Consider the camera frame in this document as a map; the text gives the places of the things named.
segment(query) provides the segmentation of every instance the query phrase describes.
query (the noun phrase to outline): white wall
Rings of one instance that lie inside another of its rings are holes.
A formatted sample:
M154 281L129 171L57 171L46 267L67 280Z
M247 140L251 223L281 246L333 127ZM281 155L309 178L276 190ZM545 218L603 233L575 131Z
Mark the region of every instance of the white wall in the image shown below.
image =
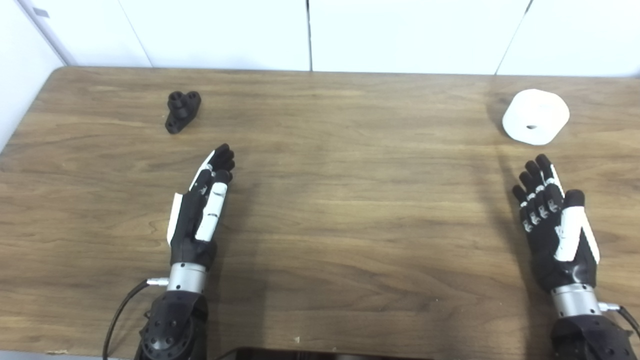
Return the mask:
M62 61L14 0L0 1L0 149Z
M118 0L20 1L69 65L151 66Z
M494 74L529 0L310 0L320 71Z
M309 70L305 0L120 0L154 67Z
M498 74L640 76L640 0L534 0Z

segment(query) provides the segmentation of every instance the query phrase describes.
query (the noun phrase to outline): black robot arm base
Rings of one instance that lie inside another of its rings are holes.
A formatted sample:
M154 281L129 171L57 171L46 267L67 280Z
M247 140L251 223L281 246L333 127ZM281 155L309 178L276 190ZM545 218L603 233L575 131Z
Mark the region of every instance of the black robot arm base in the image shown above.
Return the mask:
M207 301L189 291L155 299L134 360L206 360Z
M562 360L637 360L629 336L602 315L560 318L551 332L556 359Z

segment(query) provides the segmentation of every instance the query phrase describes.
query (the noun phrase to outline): black cable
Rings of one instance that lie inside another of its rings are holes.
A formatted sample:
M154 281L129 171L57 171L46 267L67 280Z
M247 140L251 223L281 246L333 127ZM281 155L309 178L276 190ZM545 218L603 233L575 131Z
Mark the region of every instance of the black cable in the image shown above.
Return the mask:
M636 319L634 319L631 313L629 313L624 306L620 306L618 313L620 314L620 316L625 318L629 325L631 325L631 327L636 331L638 338L640 338L640 325L638 325L638 322L636 321Z
M136 285L135 288L131 289L127 296L125 296L125 298L122 300L122 303L116 310L115 315L113 315L111 325L109 325L109 330L107 330L107 336L106 338L104 338L104 345L102 346L102 360L109 360L109 343L111 342L111 335L113 335L113 328L116 326L122 310L127 305L129 300L131 300L134 296L136 296L137 293L140 292L140 290L146 288L147 286L149 286L149 284L147 284L147 280L142 280L142 282Z

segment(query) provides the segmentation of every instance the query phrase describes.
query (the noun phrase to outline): fingertip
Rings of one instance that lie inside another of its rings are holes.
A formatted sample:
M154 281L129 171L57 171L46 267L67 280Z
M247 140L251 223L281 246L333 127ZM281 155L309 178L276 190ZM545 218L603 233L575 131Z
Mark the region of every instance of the fingertip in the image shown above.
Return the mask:
M528 192L532 193L536 190L536 185L530 173L523 171L520 173L520 176L518 178L520 179L520 181L522 182L522 184L524 185L524 187L527 189Z
M584 207L584 200L584 192L582 190L569 190L564 195L563 208Z
M527 169L527 171L533 178L534 182L536 183L536 186L543 184L544 179L542 178L542 174L540 173L540 167L538 167L538 164L536 164L535 161L531 161L531 160L527 161L524 167Z
M527 202L527 193L524 191L522 186L514 185L514 187L511 189L511 192L513 193L513 196L516 197L519 203Z
M225 150L229 150L229 144L227 144L226 142L218 146L218 148L216 149L216 152L225 151Z
M230 181L231 181L231 174L229 174L228 171L226 170L216 171L216 178L215 178L216 183L229 184Z
M547 208L552 213L562 210L563 197L557 186L547 186L544 191L544 196Z
M536 156L536 163L538 164L540 170L542 170L545 179L549 179L554 176L553 172L551 171L552 164L547 155L540 154Z

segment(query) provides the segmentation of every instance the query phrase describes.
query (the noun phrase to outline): wooden table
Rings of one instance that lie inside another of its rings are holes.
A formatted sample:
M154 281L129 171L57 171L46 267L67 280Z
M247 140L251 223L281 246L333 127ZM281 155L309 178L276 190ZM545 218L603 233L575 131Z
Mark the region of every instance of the wooden table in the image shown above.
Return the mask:
M572 112L545 147L500 126L526 88ZM164 129L173 90L203 98L179 135ZM228 142L212 358L546 359L554 312L510 188L546 152L587 194L599 299L640 316L639 95L637 79L57 70L0 155L0 347L98 355L122 297L168 274L173 193ZM114 356L134 354L160 291L125 310Z

